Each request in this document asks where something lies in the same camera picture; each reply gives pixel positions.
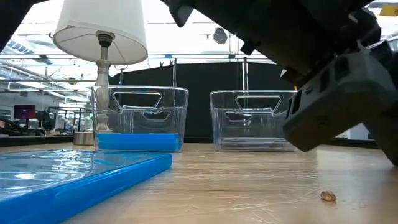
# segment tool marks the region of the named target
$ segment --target table surface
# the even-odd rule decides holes
[[[71,144],[0,148],[91,149]],[[66,223],[397,223],[398,169],[377,149],[214,152],[186,144],[172,168]],[[337,202],[320,199],[332,190]]]

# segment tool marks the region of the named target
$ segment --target computer monitor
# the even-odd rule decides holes
[[[15,105],[14,119],[34,119],[36,116],[35,105]]]

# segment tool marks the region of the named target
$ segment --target blue tray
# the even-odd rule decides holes
[[[99,150],[175,152],[181,150],[178,134],[98,133]]]
[[[58,223],[170,168],[170,154],[0,154],[0,223]]]

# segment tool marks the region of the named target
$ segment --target small brown crumb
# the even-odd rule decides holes
[[[336,201],[336,195],[331,190],[322,191],[321,198],[322,198],[322,200],[325,200],[327,202],[335,202]]]

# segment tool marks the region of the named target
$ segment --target plastic bin handle cutout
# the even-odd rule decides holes
[[[116,97],[116,95],[119,94],[121,96],[123,95],[157,95],[158,99],[155,103],[154,106],[131,106],[131,105],[120,105],[120,102],[118,100],[118,98]],[[114,101],[116,102],[116,106],[121,109],[121,110],[128,110],[128,109],[143,109],[143,110],[154,110],[156,109],[156,107],[159,105],[159,102],[162,99],[162,94],[160,92],[141,92],[141,91],[115,91],[112,94],[112,97],[114,98]]]
[[[244,105],[242,106],[239,100],[242,99]],[[249,105],[250,99],[257,99],[255,107],[251,108]],[[237,96],[235,102],[241,111],[250,111],[252,113],[274,113],[280,105],[282,99],[280,96]],[[271,105],[265,108],[258,106],[258,104]]]

